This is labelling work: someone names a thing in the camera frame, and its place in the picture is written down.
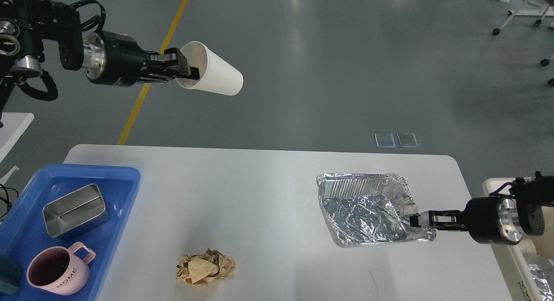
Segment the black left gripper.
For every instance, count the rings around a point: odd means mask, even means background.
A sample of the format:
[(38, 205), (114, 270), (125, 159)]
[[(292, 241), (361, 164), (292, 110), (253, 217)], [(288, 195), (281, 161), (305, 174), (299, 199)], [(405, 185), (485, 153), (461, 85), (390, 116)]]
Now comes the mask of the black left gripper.
[(140, 48), (129, 36), (109, 31), (92, 32), (83, 39), (82, 68), (93, 84), (130, 87), (141, 83), (165, 83), (169, 80), (199, 80), (200, 70), (190, 66), (178, 48), (162, 54)]

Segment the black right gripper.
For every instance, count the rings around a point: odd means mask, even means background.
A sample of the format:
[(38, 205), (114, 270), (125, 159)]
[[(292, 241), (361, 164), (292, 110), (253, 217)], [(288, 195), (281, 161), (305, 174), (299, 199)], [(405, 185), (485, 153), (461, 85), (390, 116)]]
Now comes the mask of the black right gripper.
[[(457, 223), (464, 214), (464, 224)], [(428, 210), (409, 216), (411, 227), (469, 232), (481, 244), (514, 246), (522, 239), (516, 202), (506, 197), (479, 197), (460, 210)]]

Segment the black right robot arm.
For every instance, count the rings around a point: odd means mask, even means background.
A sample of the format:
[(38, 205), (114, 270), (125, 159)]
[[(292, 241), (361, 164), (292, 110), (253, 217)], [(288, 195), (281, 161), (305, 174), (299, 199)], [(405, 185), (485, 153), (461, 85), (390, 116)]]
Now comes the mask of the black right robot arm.
[(481, 244), (515, 246), (523, 234), (542, 236), (543, 207), (552, 207), (553, 176), (536, 171), (515, 178), (486, 197), (472, 198), (463, 210), (428, 210), (409, 216), (411, 227), (467, 232)]

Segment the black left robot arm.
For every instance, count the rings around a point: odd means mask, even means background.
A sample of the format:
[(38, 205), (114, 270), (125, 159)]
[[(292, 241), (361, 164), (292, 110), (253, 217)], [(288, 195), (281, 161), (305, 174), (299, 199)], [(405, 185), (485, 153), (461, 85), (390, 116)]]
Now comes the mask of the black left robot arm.
[(39, 101), (58, 98), (42, 66), (44, 40), (58, 44), (63, 68), (85, 69), (93, 84), (130, 87), (201, 78), (199, 67), (177, 48), (146, 51), (132, 37), (104, 30), (106, 11), (97, 0), (1, 0), (0, 19), (2, 110), (16, 87)]

